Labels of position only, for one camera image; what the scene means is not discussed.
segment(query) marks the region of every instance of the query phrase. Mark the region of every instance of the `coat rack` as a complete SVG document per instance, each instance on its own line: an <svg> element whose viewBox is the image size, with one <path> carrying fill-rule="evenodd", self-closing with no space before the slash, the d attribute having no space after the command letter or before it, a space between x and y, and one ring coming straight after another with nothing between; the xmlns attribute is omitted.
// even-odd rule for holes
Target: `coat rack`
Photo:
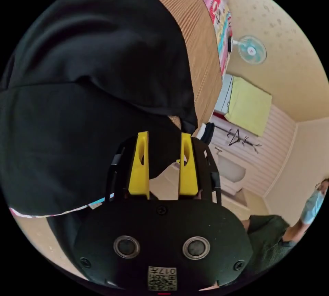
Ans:
<svg viewBox="0 0 329 296"><path fill-rule="evenodd" d="M231 139L231 141L230 141L230 143L229 143L229 146L231 146L231 145L233 145L233 144L235 144L235 143L239 143L240 141L242 141L242 145L243 145L243 146L244 146L245 144L248 144L248 145L250 145L250 146L252 146L252 147L254 148L254 150L256 151L256 153L259 153L259 152L257 151L257 147L262 146L262 145L261 145L261 144L254 144L254 143L248 141L248 138L249 138L248 136L245 136L244 138L241 138L241 137L240 137L240 132L239 132L239 129L238 129L238 128L237 128L236 132L233 133L233 132L232 132L232 128L230 128L230 130L227 131L226 129L221 128L221 127L218 127L218 126L216 126L216 125L215 125L215 127L218 128L218 129L220 129L220 130L222 130L222 131L224 131L224 132L226 132L228 138L229 138L230 136L232 136L232 139Z"/></svg>

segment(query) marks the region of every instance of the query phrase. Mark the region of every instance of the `wall molding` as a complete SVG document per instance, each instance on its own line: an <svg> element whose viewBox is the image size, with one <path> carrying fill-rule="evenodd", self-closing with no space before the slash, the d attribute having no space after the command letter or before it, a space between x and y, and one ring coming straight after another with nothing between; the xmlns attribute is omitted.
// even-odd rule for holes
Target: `wall molding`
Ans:
<svg viewBox="0 0 329 296"><path fill-rule="evenodd" d="M290 157L290 154L291 154L291 151L292 151L292 148L295 144L295 140L296 140L296 136L297 136L297 132L298 132L298 126L299 126L299 123L296 124L296 127L295 127L295 131L294 131L294 135L292 137L292 141L291 141L291 144L290 144L290 147L289 147L289 150L288 150L288 153L287 153L287 156L285 157L285 160L283 162L283 165L281 166L281 169L278 173L278 175L276 176L276 178L274 179L274 181L272 182L271 186L268 188L268 190L265 192L265 194L263 195L263 199L265 200L265 197L270 193L270 191L272 190L272 188L274 187L275 183L277 182L277 180L279 179L279 177L281 176L287 162L288 162L288 159Z"/></svg>
<svg viewBox="0 0 329 296"><path fill-rule="evenodd" d="M306 121L299 121L297 125L309 125L309 124L321 124L321 123L327 123L329 122L329 117L324 117L320 119L314 119L314 120L306 120Z"/></svg>

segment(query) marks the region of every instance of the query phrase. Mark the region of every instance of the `striped wooden panel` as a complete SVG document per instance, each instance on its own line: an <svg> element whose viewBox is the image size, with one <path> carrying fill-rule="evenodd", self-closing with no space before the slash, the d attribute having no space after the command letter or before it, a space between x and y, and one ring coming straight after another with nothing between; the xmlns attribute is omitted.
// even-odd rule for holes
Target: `striped wooden panel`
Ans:
<svg viewBox="0 0 329 296"><path fill-rule="evenodd" d="M235 132L237 129L235 125L216 116L212 116L210 121L216 126L225 128L226 130L232 128ZM295 129L296 122L283 111L272 105L262 137L257 137L239 128L241 137L248 136L249 141L255 144L262 144L261 147L257 148L258 154L247 144L243 146L241 143L237 143L228 146L232 137L227 137L225 132L217 128L215 128L211 142L248 161L257 168L255 176L249 181L246 181L243 187L260 196L264 196L285 163L293 142Z"/></svg>
<svg viewBox="0 0 329 296"><path fill-rule="evenodd" d="M186 43L195 111L200 127L209 121L222 87L214 26L203 0L160 1L175 18ZM170 119L180 127L177 117Z"/></svg>

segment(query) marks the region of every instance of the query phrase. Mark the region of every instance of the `wall fan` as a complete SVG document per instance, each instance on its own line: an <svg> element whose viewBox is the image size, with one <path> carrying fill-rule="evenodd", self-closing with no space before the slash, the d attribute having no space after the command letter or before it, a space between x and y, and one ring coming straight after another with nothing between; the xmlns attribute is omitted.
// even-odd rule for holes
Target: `wall fan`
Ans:
<svg viewBox="0 0 329 296"><path fill-rule="evenodd" d="M241 58L249 64L263 63L267 57L264 44L254 36L243 36L239 41L229 39L229 52L232 52L233 45L237 46Z"/></svg>

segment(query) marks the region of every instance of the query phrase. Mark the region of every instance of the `qr code label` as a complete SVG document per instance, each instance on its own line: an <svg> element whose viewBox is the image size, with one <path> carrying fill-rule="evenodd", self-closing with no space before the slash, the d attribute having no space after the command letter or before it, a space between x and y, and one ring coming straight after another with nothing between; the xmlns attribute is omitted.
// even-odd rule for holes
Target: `qr code label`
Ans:
<svg viewBox="0 0 329 296"><path fill-rule="evenodd" d="M177 290L177 269L148 267L148 290L175 291Z"/></svg>

